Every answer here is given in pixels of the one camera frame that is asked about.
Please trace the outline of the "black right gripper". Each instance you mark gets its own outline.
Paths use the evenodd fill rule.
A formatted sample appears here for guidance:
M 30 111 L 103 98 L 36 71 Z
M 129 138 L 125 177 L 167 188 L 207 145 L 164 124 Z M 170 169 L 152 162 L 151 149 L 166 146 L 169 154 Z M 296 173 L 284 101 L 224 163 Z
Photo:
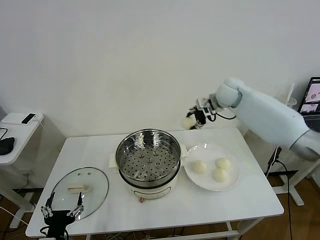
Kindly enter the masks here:
M 206 116 L 202 110 L 198 109 L 191 109 L 187 114 L 186 117 L 190 118 L 191 116 L 194 116 L 196 118 L 197 123 L 193 126 L 191 126 L 190 130 L 196 130 L 201 129 L 204 124 L 206 124 Z

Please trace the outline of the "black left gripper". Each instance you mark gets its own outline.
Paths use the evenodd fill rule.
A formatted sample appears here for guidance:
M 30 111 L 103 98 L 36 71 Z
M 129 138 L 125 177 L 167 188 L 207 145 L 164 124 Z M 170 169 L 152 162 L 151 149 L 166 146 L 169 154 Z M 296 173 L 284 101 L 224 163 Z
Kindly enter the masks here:
M 52 192 L 46 200 L 45 205 L 41 206 L 40 210 L 43 214 L 44 222 L 47 225 L 46 237 L 69 237 L 66 227 L 72 224 L 79 215 L 84 211 L 82 192 L 78 195 L 76 207 L 69 210 L 52 210 L 52 202 L 55 193 Z

